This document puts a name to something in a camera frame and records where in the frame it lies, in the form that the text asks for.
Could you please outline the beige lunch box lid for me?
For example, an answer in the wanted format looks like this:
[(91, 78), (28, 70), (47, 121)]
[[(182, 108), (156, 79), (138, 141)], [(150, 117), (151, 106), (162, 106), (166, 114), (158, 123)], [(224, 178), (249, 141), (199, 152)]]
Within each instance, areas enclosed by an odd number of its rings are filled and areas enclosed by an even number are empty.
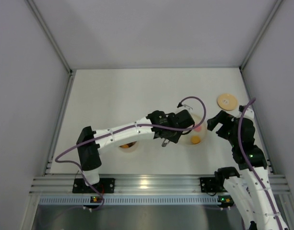
[(235, 96), (224, 93), (217, 97), (217, 104), (223, 110), (233, 111), (238, 106), (238, 100)]

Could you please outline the pink round cookie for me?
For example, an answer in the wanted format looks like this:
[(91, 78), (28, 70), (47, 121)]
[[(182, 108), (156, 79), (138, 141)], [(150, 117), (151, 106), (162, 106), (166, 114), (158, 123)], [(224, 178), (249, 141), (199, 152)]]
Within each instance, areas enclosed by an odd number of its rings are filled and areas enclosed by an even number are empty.
[(202, 130), (202, 127), (201, 126), (199, 126), (199, 127), (197, 127), (197, 128), (194, 129), (195, 132), (201, 132), (201, 130)]

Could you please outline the yellow round biscuit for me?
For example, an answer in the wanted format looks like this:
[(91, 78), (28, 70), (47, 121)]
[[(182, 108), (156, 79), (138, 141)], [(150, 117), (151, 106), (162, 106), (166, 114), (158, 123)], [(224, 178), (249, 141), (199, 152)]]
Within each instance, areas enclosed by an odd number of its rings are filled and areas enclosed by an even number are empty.
[(199, 136), (192, 136), (191, 139), (190, 139), (191, 143), (196, 145), (196, 144), (199, 144), (201, 142), (201, 139)]

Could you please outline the metal serving tongs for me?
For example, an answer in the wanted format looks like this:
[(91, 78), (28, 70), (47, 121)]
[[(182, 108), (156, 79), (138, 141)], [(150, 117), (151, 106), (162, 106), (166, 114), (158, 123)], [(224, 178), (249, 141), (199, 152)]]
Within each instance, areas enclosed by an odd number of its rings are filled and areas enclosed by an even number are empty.
[(165, 139), (163, 142), (162, 142), (162, 147), (165, 148), (168, 144), (169, 144), (169, 140)]

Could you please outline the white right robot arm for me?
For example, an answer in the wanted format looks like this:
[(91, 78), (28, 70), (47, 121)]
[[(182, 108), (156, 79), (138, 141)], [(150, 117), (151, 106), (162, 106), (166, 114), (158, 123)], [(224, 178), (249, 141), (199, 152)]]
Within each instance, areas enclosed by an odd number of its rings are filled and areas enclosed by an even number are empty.
[(237, 168), (215, 171), (215, 179), (229, 193), (246, 230), (287, 230), (270, 185), (269, 170), (263, 151), (255, 144), (253, 111), (243, 109), (235, 117), (220, 111), (208, 119), (209, 131), (220, 124), (216, 134), (232, 146)]

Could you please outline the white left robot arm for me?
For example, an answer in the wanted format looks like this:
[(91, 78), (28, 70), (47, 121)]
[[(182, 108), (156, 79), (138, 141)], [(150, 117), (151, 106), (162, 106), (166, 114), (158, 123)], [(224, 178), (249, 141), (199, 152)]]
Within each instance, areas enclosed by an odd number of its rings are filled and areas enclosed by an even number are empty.
[(105, 130), (83, 128), (76, 142), (82, 173), (87, 186), (100, 181), (99, 168), (102, 165), (100, 154), (115, 147), (137, 142), (139, 140), (162, 138), (178, 143), (183, 134), (195, 125), (190, 112), (183, 109), (178, 113), (156, 110), (146, 117), (131, 124)]

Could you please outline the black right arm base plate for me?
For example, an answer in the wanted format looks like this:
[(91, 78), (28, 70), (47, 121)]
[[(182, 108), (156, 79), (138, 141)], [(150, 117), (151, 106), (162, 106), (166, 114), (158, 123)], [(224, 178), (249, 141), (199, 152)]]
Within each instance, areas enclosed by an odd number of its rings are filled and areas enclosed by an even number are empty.
[(215, 177), (200, 177), (199, 181), (200, 189), (203, 193), (215, 194), (226, 191)]

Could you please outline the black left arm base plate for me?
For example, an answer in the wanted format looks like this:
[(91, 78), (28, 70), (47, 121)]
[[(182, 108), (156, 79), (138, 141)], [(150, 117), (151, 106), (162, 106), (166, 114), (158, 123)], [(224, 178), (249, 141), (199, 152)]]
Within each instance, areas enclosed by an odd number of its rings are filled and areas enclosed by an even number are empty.
[[(115, 190), (115, 178), (100, 178), (100, 181), (92, 186), (99, 193), (113, 194)], [(82, 178), (74, 180), (72, 192), (74, 194), (95, 194), (95, 191)]]

